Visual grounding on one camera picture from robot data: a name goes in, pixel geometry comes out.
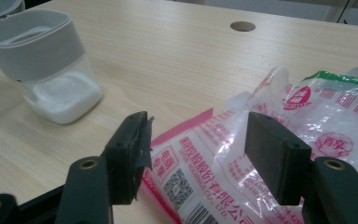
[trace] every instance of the table surface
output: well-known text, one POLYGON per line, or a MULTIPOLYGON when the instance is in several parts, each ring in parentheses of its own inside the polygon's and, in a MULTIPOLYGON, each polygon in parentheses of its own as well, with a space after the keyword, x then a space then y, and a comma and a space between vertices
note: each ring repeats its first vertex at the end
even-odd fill
MULTIPOLYGON (((85 45, 103 99, 82 119, 39 118, 0 71, 0 193, 24 203, 62 185, 72 162, 100 155, 121 121, 146 110, 153 137, 252 91, 275 66, 299 82, 319 70, 358 66, 358 27, 159 0, 61 0, 85 45), (252 32, 230 28, 235 21, 252 32)), ((140 193, 114 206, 117 223, 166 223, 140 193)))

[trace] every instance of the transparent plastic bag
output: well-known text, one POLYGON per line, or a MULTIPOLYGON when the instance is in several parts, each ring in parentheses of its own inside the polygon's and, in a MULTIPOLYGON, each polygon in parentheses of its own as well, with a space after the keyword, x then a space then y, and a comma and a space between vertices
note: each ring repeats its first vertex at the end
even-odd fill
POLYGON ((358 78, 319 72, 294 87, 287 80, 286 69, 273 69, 250 97, 155 139, 143 189, 173 222, 303 223, 301 206, 278 205, 244 154, 249 111, 278 120, 312 147, 313 159, 340 158, 358 170, 358 78))

